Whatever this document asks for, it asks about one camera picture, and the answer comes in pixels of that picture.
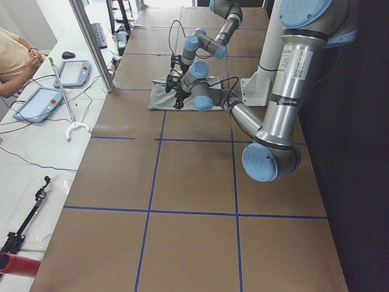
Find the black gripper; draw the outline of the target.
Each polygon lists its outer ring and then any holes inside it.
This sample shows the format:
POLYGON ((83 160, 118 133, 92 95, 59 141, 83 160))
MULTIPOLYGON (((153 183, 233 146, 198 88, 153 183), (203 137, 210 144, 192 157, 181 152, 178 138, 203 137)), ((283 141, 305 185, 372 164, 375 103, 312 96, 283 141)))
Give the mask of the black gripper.
POLYGON ((183 74, 185 74, 191 66, 191 64, 185 64, 183 61, 180 61, 179 64, 180 64, 180 69, 181 69, 183 74))
POLYGON ((177 110, 181 110, 184 107, 184 100, 190 97, 190 92, 184 91, 180 86, 176 88, 176 102, 174 104, 174 108, 177 110))

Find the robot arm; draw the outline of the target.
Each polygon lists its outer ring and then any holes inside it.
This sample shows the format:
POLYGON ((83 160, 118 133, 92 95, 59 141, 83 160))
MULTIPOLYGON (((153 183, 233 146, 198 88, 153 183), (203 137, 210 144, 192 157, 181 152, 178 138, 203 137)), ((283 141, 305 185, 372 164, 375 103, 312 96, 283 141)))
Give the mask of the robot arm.
POLYGON ((186 37, 181 55, 172 56, 182 76, 169 75, 166 89, 176 90, 175 108, 193 99, 197 111, 224 109, 252 139, 242 153, 246 173, 255 181, 273 181, 292 173, 301 154, 292 139, 307 79, 318 50, 352 43, 356 38, 358 1, 276 1, 258 70, 244 79, 242 96, 216 89, 207 81, 208 66, 195 60, 198 49, 216 58, 243 22, 235 1, 211 1, 210 10, 224 26, 216 38, 196 29, 186 37))
POLYGON ((210 1, 209 7, 214 14, 224 18, 225 23, 215 38, 210 38, 203 28, 197 28, 185 38, 182 54, 177 57, 184 75, 193 64, 198 49, 203 49, 218 59, 224 58, 233 33, 243 21, 243 12, 235 1, 210 1))

